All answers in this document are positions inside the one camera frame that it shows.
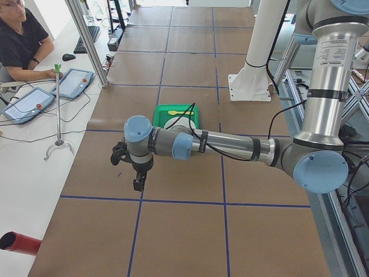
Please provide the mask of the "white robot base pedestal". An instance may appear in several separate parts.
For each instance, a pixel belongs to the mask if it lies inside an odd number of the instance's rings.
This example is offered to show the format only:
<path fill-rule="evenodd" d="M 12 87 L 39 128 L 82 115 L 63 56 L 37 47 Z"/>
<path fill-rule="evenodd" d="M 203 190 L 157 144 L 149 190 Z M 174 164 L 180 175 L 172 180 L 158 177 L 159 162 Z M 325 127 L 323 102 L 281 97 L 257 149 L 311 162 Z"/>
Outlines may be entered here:
<path fill-rule="evenodd" d="M 271 101 L 266 65 L 288 6 L 287 0 L 260 2 L 244 67 L 238 74 L 228 76 L 231 101 Z"/>

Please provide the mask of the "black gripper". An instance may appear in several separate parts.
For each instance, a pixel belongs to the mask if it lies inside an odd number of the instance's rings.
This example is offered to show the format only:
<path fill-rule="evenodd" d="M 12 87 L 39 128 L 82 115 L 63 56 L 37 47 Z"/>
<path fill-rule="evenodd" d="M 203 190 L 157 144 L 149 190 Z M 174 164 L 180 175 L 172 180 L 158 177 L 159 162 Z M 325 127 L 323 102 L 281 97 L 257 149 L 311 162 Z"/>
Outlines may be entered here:
<path fill-rule="evenodd" d="M 133 169 L 136 171 L 136 177 L 133 180 L 133 188 L 135 191 L 144 191 L 146 173 L 153 167 L 153 157 L 148 160 L 132 161 Z"/>

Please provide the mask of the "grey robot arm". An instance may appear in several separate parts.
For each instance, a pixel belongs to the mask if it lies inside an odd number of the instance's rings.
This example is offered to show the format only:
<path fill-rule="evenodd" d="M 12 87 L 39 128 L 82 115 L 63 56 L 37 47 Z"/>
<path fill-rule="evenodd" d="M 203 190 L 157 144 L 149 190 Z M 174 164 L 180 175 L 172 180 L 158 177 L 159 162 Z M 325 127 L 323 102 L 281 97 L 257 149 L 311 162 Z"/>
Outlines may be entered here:
<path fill-rule="evenodd" d="M 185 124 L 160 128 L 135 115 L 125 122 L 119 157 L 137 173 L 134 189 L 143 191 L 155 155 L 186 160 L 195 152 L 277 167 L 309 192 L 339 188 L 349 169 L 338 133 L 357 41 L 367 31 L 367 1 L 299 1 L 294 37 L 316 46 L 300 132 L 292 140 L 261 140 Z"/>

